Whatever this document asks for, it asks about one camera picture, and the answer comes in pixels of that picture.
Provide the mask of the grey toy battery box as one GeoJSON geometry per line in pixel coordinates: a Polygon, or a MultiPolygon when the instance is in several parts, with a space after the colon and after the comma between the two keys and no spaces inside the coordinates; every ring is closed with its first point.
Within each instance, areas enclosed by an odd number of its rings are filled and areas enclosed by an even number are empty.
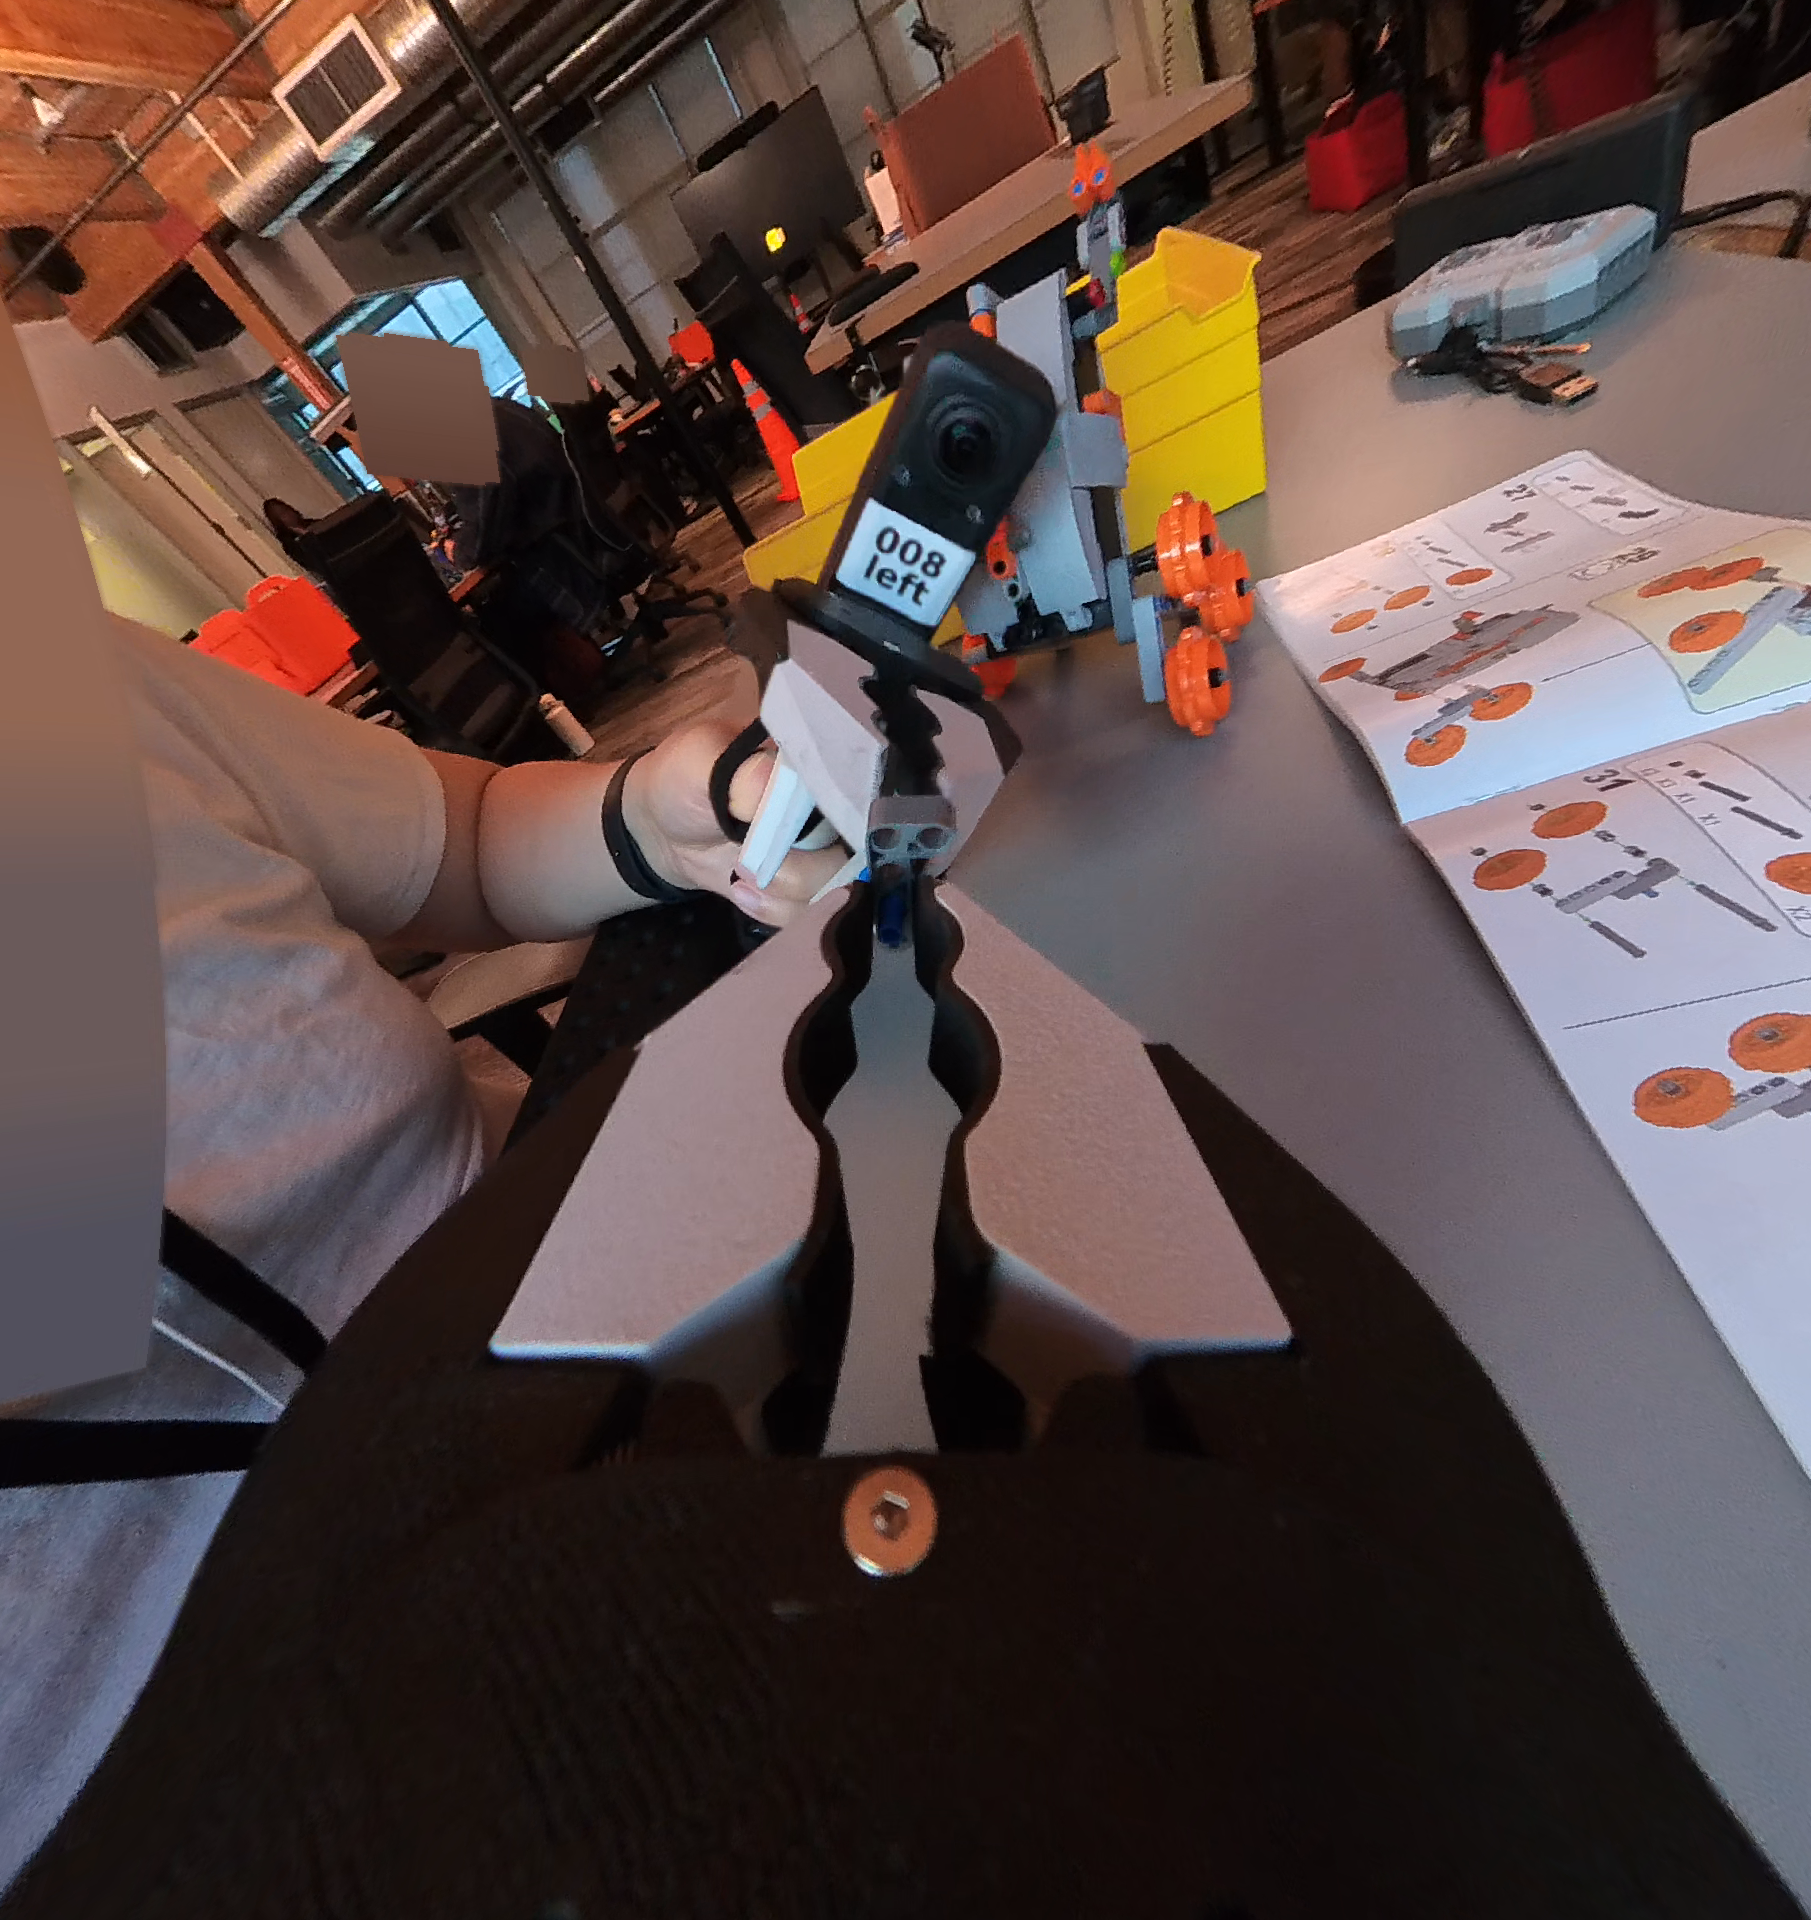
{"type": "Polygon", "coordinates": [[[1611,204],[1460,248],[1411,280],[1390,310],[1390,352],[1408,362],[1453,328],[1484,341],[1553,339],[1590,322],[1650,265],[1660,221],[1611,204]]]}

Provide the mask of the open white instruction booklet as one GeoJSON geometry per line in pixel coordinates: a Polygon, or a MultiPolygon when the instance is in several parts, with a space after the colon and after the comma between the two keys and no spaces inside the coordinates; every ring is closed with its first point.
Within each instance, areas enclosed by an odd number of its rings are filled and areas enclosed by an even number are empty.
{"type": "Polygon", "coordinates": [[[1575,449],[1256,593],[1811,1479],[1811,522],[1575,449]]]}

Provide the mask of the orange traffic cone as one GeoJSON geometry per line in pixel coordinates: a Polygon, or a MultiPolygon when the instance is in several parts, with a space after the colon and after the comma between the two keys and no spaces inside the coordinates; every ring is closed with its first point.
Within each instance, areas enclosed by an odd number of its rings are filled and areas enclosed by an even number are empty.
{"type": "Polygon", "coordinates": [[[768,446],[769,465],[778,476],[778,501],[796,501],[801,482],[796,482],[795,461],[796,461],[801,440],[795,429],[783,420],[769,392],[759,383],[759,377],[750,373],[750,367],[741,356],[731,361],[731,373],[737,376],[744,400],[750,403],[750,415],[768,446]]]}

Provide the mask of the grey orange toy robot model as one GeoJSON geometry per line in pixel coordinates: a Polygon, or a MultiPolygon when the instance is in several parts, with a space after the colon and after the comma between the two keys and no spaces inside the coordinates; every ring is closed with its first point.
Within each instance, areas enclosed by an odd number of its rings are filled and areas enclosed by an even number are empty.
{"type": "Polygon", "coordinates": [[[1230,638],[1253,611],[1251,562],[1193,491],[1177,491],[1148,541],[1130,546],[1122,400],[1098,355],[1119,318],[1125,204],[1095,139],[1074,151],[1071,204],[1080,276],[1057,270],[1011,298],[966,289],[969,324],[1050,382],[1060,420],[957,595],[965,662],[1001,692],[1019,658],[1114,628],[1133,646],[1144,698],[1207,737],[1232,707],[1230,638]]]}

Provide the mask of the person's left hand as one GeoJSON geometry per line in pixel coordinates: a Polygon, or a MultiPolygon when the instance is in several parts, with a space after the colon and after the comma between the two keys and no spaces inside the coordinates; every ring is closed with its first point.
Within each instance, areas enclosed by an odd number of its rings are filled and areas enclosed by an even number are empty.
{"type": "Polygon", "coordinates": [[[764,884],[734,872],[741,847],[728,841],[710,804],[710,768],[734,734],[741,723],[731,717],[698,717],[673,731],[629,768],[623,820],[658,877],[717,895],[750,921],[783,926],[840,877],[849,848],[795,848],[764,884]]]}

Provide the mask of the black flat panel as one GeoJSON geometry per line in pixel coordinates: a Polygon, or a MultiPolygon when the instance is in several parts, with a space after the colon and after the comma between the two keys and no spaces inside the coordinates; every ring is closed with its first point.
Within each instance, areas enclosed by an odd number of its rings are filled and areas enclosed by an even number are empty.
{"type": "Polygon", "coordinates": [[[1393,286],[1460,248],[1629,203],[1656,213],[1663,248],[1684,204],[1693,131],[1694,96],[1665,91],[1408,191],[1396,203],[1393,286]]]}

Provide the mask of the white air vent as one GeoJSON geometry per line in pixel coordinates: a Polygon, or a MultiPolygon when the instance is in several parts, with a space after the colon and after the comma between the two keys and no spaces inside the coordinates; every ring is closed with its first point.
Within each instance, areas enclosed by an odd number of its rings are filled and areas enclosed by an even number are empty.
{"type": "Polygon", "coordinates": [[[347,14],[316,48],[273,87],[273,97],[316,157],[335,157],[386,107],[404,84],[365,17],[347,14]]]}

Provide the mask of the black computer monitor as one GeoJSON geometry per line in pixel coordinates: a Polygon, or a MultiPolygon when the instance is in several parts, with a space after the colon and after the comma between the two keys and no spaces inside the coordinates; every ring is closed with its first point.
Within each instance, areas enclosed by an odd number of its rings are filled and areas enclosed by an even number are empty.
{"type": "Polygon", "coordinates": [[[826,252],[862,273],[852,245],[862,191],[817,87],[681,183],[673,204],[701,252],[725,236],[759,280],[822,267],[826,252]]]}

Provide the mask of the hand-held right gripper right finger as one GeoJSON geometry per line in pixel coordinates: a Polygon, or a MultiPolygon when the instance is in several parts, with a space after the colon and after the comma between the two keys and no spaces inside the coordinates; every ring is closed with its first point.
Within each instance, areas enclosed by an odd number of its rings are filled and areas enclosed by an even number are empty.
{"type": "Polygon", "coordinates": [[[956,884],[920,884],[931,1070],[957,1102],[935,1231],[943,1449],[1016,1449],[1090,1375],[1292,1325],[1145,1039],[956,884]]]}

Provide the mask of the brown board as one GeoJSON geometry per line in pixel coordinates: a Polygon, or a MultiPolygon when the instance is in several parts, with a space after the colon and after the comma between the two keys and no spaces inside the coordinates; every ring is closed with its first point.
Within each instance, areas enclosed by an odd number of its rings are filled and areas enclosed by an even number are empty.
{"type": "Polygon", "coordinates": [[[923,236],[1057,145],[1031,40],[1005,34],[889,121],[866,113],[907,236],[923,236]]]}

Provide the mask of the person's white shirt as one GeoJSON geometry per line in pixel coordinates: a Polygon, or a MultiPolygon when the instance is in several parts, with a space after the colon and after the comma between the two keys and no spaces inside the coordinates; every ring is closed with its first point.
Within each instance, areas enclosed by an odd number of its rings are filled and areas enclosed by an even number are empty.
{"type": "Polygon", "coordinates": [[[113,617],[156,847],[167,1205],[337,1333],[507,1142],[373,956],[420,908],[444,795],[388,726],[113,617]]]}

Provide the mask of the grey desk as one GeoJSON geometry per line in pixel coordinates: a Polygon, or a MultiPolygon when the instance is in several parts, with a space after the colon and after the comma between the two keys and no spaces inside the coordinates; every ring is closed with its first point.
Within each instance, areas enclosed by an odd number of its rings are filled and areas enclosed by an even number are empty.
{"type": "MultiPolygon", "coordinates": [[[[1675,242],[1590,334],[1574,409],[1401,373],[1386,313],[1269,361],[1269,486],[1230,541],[1269,581],[1575,449],[1712,508],[1811,522],[1811,261],[1675,242]]],[[[1262,613],[1213,742],[1119,653],[1031,668],[1031,753],[957,872],[1214,1070],[1421,1261],[1517,1254],[1624,1296],[1660,1236],[1353,726],[1262,613]]]]}

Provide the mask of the silver air duct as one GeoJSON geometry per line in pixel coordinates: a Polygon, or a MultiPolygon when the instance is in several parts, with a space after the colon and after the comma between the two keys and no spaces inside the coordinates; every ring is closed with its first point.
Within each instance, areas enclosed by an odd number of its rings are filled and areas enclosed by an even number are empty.
{"type": "MultiPolygon", "coordinates": [[[[653,57],[701,34],[728,3],[525,3],[499,30],[482,33],[494,84],[523,131],[574,127],[626,84],[643,84],[653,57]]],[[[371,151],[337,170],[300,210],[332,237],[373,231],[398,245],[467,186],[511,164],[504,133],[476,81],[458,64],[407,107],[371,151]]]]}

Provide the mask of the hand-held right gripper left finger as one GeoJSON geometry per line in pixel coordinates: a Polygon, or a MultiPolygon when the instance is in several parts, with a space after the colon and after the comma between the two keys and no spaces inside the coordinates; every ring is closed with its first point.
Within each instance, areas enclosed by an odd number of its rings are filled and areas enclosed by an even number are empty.
{"type": "Polygon", "coordinates": [[[491,1336],[499,1358],[634,1361],[710,1383],[769,1452],[822,1452],[852,1316],[852,1228],[825,1109],[862,990],[843,884],[637,1050],[491,1336]]]}

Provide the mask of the orange plastic crate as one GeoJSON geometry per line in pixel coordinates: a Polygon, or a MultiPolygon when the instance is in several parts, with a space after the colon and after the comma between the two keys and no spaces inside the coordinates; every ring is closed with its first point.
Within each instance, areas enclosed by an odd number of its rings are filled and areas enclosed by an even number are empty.
{"type": "Polygon", "coordinates": [[[358,635],[310,579],[274,576],[252,587],[244,607],[219,611],[192,638],[273,686],[310,695],[349,668],[358,635]]]}

